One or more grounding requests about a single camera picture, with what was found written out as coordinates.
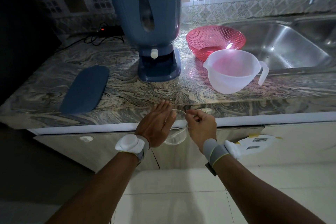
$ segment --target kitchen sink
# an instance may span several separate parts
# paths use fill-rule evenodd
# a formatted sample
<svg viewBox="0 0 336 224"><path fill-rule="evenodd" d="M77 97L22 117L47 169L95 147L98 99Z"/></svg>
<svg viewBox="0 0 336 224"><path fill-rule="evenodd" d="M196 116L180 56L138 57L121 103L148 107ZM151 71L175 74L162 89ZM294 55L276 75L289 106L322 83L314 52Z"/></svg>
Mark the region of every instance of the kitchen sink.
<svg viewBox="0 0 336 224"><path fill-rule="evenodd" d="M269 74L321 72L336 67L336 17L332 19L254 20L227 23L242 32L242 50L252 53L269 67Z"/></svg>
<svg viewBox="0 0 336 224"><path fill-rule="evenodd" d="M336 47L336 18L301 19L293 22L293 28L326 48Z"/></svg>

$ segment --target cabinet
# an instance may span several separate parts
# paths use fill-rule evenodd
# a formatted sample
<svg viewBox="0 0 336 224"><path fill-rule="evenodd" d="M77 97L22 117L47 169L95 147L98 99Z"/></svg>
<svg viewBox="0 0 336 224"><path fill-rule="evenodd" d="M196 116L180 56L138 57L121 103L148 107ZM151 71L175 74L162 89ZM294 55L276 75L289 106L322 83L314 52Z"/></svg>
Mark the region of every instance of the cabinet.
<svg viewBox="0 0 336 224"><path fill-rule="evenodd" d="M260 153L243 156L243 165L336 162L336 122L267 125L262 134L282 139Z"/></svg>
<svg viewBox="0 0 336 224"><path fill-rule="evenodd" d="M46 135L34 138L92 171L98 172L117 154L115 145L118 140L129 133L132 132ZM81 139L83 137L92 137L93 140L83 141ZM137 171L158 169L151 150L136 168Z"/></svg>
<svg viewBox="0 0 336 224"><path fill-rule="evenodd" d="M263 128L264 126L218 128L217 141L224 143L225 140L239 140L246 138L249 134L260 134ZM189 134L182 143L162 144L153 148L153 153L160 169L205 168L204 165L208 162Z"/></svg>

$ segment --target countertop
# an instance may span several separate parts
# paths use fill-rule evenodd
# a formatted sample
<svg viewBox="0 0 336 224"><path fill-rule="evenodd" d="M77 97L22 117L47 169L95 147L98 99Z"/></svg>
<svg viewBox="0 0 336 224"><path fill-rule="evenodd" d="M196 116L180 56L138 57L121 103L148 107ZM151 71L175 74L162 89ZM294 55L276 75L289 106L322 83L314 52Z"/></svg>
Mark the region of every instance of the countertop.
<svg viewBox="0 0 336 224"><path fill-rule="evenodd" d="M0 107L0 122L16 129L139 122L161 99L169 99L181 110L212 108L215 117L336 111L335 72L269 76L262 86L257 76L237 93L216 92L203 62L186 43L187 33L197 26L182 25L175 40L182 71L174 80L140 81L138 52L127 40L110 38L99 46L81 42L46 60ZM98 106L81 115L60 114L61 102L77 74L93 65L110 69Z"/></svg>

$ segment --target sink basin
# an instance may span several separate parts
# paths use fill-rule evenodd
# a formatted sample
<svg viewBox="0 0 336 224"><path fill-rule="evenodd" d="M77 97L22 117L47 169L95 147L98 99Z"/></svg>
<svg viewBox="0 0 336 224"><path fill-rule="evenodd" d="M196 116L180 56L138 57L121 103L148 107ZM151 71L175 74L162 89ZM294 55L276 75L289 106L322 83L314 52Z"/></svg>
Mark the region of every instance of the sink basin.
<svg viewBox="0 0 336 224"><path fill-rule="evenodd" d="M332 57L291 27L277 22L238 22L225 26L242 32L246 44L242 50L266 62L270 74L288 69L328 66Z"/></svg>
<svg viewBox="0 0 336 224"><path fill-rule="evenodd" d="M336 46L336 19L298 20L293 28L327 48Z"/></svg>

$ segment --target red plastic strainer basket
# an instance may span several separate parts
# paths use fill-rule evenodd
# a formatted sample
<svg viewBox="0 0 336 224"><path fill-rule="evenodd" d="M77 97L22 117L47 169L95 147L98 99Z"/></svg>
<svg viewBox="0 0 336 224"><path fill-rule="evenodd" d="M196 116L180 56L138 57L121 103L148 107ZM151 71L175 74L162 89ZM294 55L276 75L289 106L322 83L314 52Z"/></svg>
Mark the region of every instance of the red plastic strainer basket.
<svg viewBox="0 0 336 224"><path fill-rule="evenodd" d="M186 40L189 49L202 61L206 61L212 52L223 49L238 50L246 43L241 32L226 26L195 28L187 34Z"/></svg>

